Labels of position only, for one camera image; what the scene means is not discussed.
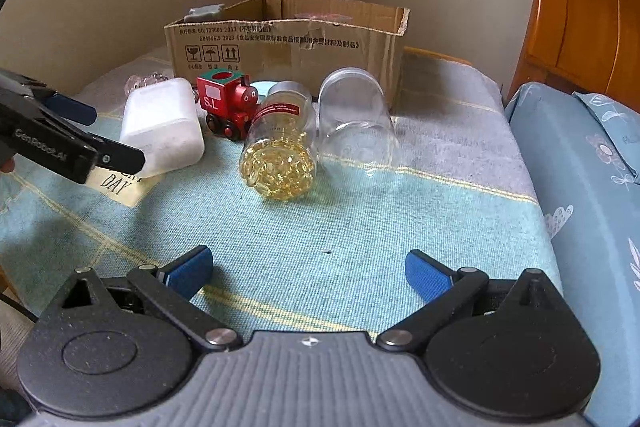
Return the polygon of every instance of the red toy train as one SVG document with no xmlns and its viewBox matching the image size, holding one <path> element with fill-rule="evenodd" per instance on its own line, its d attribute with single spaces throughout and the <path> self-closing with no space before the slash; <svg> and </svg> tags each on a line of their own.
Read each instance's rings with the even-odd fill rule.
<svg viewBox="0 0 640 427">
<path fill-rule="evenodd" d="M 258 90 L 249 85 L 249 76 L 218 68 L 196 82 L 211 132 L 231 141 L 243 140 L 258 109 Z"/>
</svg>

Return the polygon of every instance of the blue pillow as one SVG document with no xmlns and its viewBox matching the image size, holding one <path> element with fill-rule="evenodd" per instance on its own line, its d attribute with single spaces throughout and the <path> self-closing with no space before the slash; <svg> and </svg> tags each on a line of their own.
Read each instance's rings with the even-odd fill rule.
<svg viewBox="0 0 640 427">
<path fill-rule="evenodd" d="M 634 183 L 640 185 L 640 114 L 604 94 L 574 92 L 574 97 L 602 126 L 631 172 Z"/>
</svg>

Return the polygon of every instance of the bed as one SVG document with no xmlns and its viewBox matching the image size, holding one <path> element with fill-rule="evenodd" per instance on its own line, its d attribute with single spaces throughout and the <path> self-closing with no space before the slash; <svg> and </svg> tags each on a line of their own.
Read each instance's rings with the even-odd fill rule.
<svg viewBox="0 0 640 427">
<path fill-rule="evenodd" d="M 640 416 L 640 177 L 633 150 L 625 158 L 615 143 L 622 149 L 626 137 L 640 153 L 640 115 L 601 94 L 581 100 L 530 83 L 507 116 L 545 214 L 564 297 L 602 361 L 587 415 L 602 427 L 627 427 Z"/>
<path fill-rule="evenodd" d="M 602 359 L 600 427 L 640 421 L 639 79 L 638 0 L 533 0 L 506 114 Z"/>
<path fill-rule="evenodd" d="M 128 76 L 170 67 L 160 49 L 87 86 L 78 98 L 98 109 L 91 131 L 117 138 Z M 412 248 L 497 278 L 539 267 L 561 287 L 499 90 L 469 65 L 405 54 L 394 116 L 404 154 L 389 190 L 375 194 L 319 178 L 299 200 L 263 201 L 238 175 L 241 144 L 212 136 L 202 117 L 202 160 L 145 185 L 133 206 L 118 198 L 150 182 L 126 180 L 118 196 L 108 172 L 92 187 L 76 185 L 21 157 L 0 176 L 0 262 L 32 311 L 76 266 L 116 276 L 195 245 L 211 247 L 217 268 L 194 302 L 245 337 L 255 329 L 375 336 L 423 304 L 404 279 Z"/>
</svg>

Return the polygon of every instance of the glass jar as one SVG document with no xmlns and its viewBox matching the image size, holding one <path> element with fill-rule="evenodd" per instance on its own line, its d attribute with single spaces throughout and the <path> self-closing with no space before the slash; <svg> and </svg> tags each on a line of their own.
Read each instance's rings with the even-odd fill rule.
<svg viewBox="0 0 640 427">
<path fill-rule="evenodd" d="M 297 82 L 278 82 L 260 105 L 244 142 L 242 179 L 274 200 L 304 194 L 316 177 L 315 136 L 311 93 Z"/>
</svg>

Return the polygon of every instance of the jar lid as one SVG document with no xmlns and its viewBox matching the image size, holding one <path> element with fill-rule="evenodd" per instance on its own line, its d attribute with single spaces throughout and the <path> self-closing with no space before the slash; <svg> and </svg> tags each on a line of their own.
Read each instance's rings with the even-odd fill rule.
<svg viewBox="0 0 640 427">
<path fill-rule="evenodd" d="M 284 80 L 282 82 L 277 82 L 274 86 L 271 86 L 271 89 L 267 93 L 267 96 L 275 93 L 275 92 L 295 92 L 304 96 L 309 102 L 311 99 L 311 92 L 306 89 L 305 86 L 299 84 L 298 82 L 293 82 L 293 80 Z"/>
<path fill-rule="evenodd" d="M 269 94 L 271 87 L 276 84 L 277 82 L 272 82 L 271 80 L 258 80 L 257 82 L 251 83 L 252 87 L 258 90 L 258 103 L 262 103 L 262 100 Z"/>
</svg>

